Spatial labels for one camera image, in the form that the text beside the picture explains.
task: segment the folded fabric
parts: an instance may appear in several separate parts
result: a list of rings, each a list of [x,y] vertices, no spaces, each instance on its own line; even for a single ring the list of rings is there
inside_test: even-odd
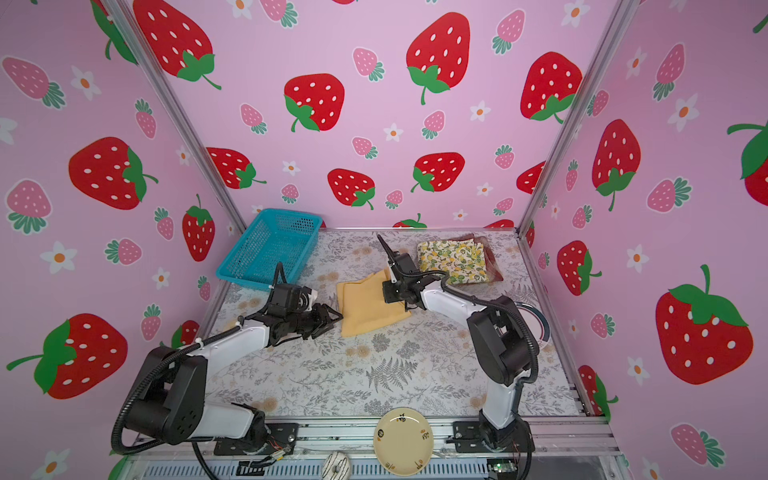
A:
[[[350,337],[372,332],[411,316],[403,302],[386,303],[382,283],[389,280],[386,270],[369,275],[359,282],[336,284],[339,311],[344,315],[341,336]]]
[[[421,242],[417,251],[419,268],[448,272],[448,283],[488,282],[482,243],[472,240]]]

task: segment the pink wall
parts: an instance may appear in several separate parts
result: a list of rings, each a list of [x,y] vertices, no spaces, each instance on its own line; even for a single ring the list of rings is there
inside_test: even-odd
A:
[[[230,186],[235,187],[229,192],[246,222],[254,218],[258,207],[279,207],[317,212],[329,227],[391,227],[401,220],[418,220],[418,215],[429,227],[482,227],[498,220],[519,221],[531,188],[519,189],[518,178],[522,183],[529,178],[528,173],[538,175],[540,168],[536,166],[545,160],[560,127],[553,116],[543,121],[529,120],[523,115],[521,103],[530,117],[550,96],[558,94],[559,99],[564,99],[578,87],[577,70],[587,68],[615,2],[594,0],[584,5],[579,0],[576,4],[558,1],[516,5],[484,0],[470,5],[459,0],[296,0],[288,3],[290,7],[285,2],[274,2],[286,7],[277,11],[265,11],[263,3],[272,4],[246,0],[242,2],[245,9],[240,9],[234,0],[175,0],[170,2],[172,6],[145,0],[134,2],[134,13],[145,36],[166,68],[168,81],[202,141],[208,147],[230,150],[216,152],[219,159],[225,158],[225,153],[232,154],[230,158],[246,158],[255,167],[255,179],[266,181],[247,181],[244,188],[238,188],[240,178],[230,171],[234,163],[223,167],[224,179],[232,180]],[[180,17],[176,8],[186,18]],[[525,13],[518,12],[502,23],[519,9]],[[455,13],[443,18],[450,12]],[[434,41],[431,35],[426,35],[423,43],[412,45],[421,32],[440,18],[434,27]],[[518,36],[516,32],[523,19]],[[181,23],[190,26],[190,30]],[[455,30],[448,34],[451,27]],[[497,44],[502,38],[514,43],[510,42],[511,50],[497,45],[497,54],[494,41],[498,30],[502,36]],[[358,51],[355,59],[353,53],[358,48],[363,51]],[[186,49],[194,54],[194,65],[180,73],[179,62],[185,60],[179,54]],[[541,65],[536,64],[531,81],[539,90],[534,93],[530,90],[531,82],[526,81],[528,71],[548,52],[557,52],[564,58],[549,55]],[[432,53],[435,60],[430,62]],[[199,62],[210,54],[215,58]],[[382,78],[371,69],[377,62],[382,63]],[[550,66],[558,62],[560,70],[552,71]],[[441,69],[436,84],[428,84],[419,77],[419,69],[428,65]],[[417,81],[429,87],[424,105],[420,101],[424,87],[414,83],[407,66],[415,66]],[[541,75],[539,71],[544,66],[547,72]],[[300,78],[314,74],[333,77]],[[221,86],[221,90],[206,78]],[[318,89],[332,85],[333,89],[327,98],[323,97],[326,93],[304,95],[304,91],[314,91],[311,84],[319,85]],[[433,93],[445,87],[450,90]],[[315,109],[316,113],[305,123],[310,127],[315,124],[319,131],[308,130],[302,123],[296,123],[296,131],[291,131],[297,117],[286,108],[286,89],[296,112],[306,104],[311,107],[307,115]],[[340,108],[329,108],[342,100]],[[245,122],[241,117],[242,104],[249,106]],[[477,118],[473,112],[479,110],[485,114]],[[563,118],[566,114],[562,111],[558,116]],[[427,118],[426,123],[438,133],[431,140],[422,135]],[[436,125],[442,124],[443,118],[445,124],[440,129]],[[258,127],[262,122],[266,131]],[[390,130],[393,124],[395,137]],[[353,146],[356,138],[361,139],[356,142],[357,147]],[[513,150],[511,163],[512,155],[504,154],[505,151],[498,153],[502,158],[496,163],[497,150],[502,145]],[[367,158],[371,147],[376,148],[377,155]],[[416,161],[433,154],[426,159],[430,168],[423,170],[428,174],[432,168],[435,173],[444,170],[439,166],[439,158],[446,163],[454,161],[452,165],[465,163],[458,176],[449,175],[451,168],[431,183],[423,181],[428,188],[431,184],[435,192],[417,186],[413,177]],[[337,190],[332,190],[327,177],[335,169],[350,170],[357,173],[357,180],[375,185],[373,197],[370,198],[368,187],[354,182],[349,173],[342,172],[343,181]],[[331,175],[332,182],[338,176],[338,171]],[[293,187],[283,191],[289,185]],[[357,191],[366,190],[360,207],[350,205],[356,197],[348,194],[346,186],[353,189],[352,194],[354,187],[359,187]],[[402,196],[390,196],[396,190]],[[389,209],[388,201],[399,207]]]
[[[548,188],[532,251],[634,477],[757,478],[768,394],[768,151],[766,131],[727,130],[766,123],[768,31],[753,27],[768,11],[759,2],[672,4],[638,8],[601,83],[607,104],[599,95]],[[669,91],[660,101],[657,82]],[[612,167],[619,176],[606,178]],[[757,170],[746,180],[751,194],[743,167]],[[601,276],[587,277],[585,248]]]
[[[108,456],[111,426],[139,365],[161,340],[170,344],[184,321],[201,320],[209,303],[200,295],[198,278],[206,276],[215,292],[215,269],[235,239],[227,234],[230,221],[198,167],[180,162],[176,151],[182,141],[144,73],[114,45],[108,60],[107,43],[90,2],[13,2],[0,18],[0,190],[5,216],[13,220],[0,228],[2,364],[44,353],[50,339],[44,358],[2,370],[3,478],[30,478],[47,468],[56,478],[107,478],[118,461]],[[33,65],[13,58],[42,71],[30,73]],[[17,88],[11,76],[24,87]],[[42,81],[32,83],[34,78]],[[47,108],[40,99],[54,94],[49,82],[64,95],[59,109]],[[151,106],[152,119],[143,121],[154,138],[137,123],[134,104],[140,98]],[[82,151],[106,137],[120,141]],[[123,177],[126,145],[141,159],[144,173],[159,180],[147,180],[140,203],[136,183]],[[135,174],[137,165],[131,161]],[[34,183],[12,191],[22,179]],[[50,210],[32,193],[47,197]],[[182,219],[197,205],[195,194],[216,227],[201,262],[193,260],[182,238]],[[158,231],[158,207],[173,221],[170,240]],[[26,221],[39,231],[25,235]],[[161,229],[170,236],[168,221]],[[113,239],[130,239],[141,248],[141,257],[135,260],[135,250],[131,256],[128,249],[112,263],[104,251]],[[170,276],[158,288],[153,276],[160,268]],[[157,318],[143,321],[152,305],[160,310],[157,331]],[[65,320],[69,323],[62,329]]]

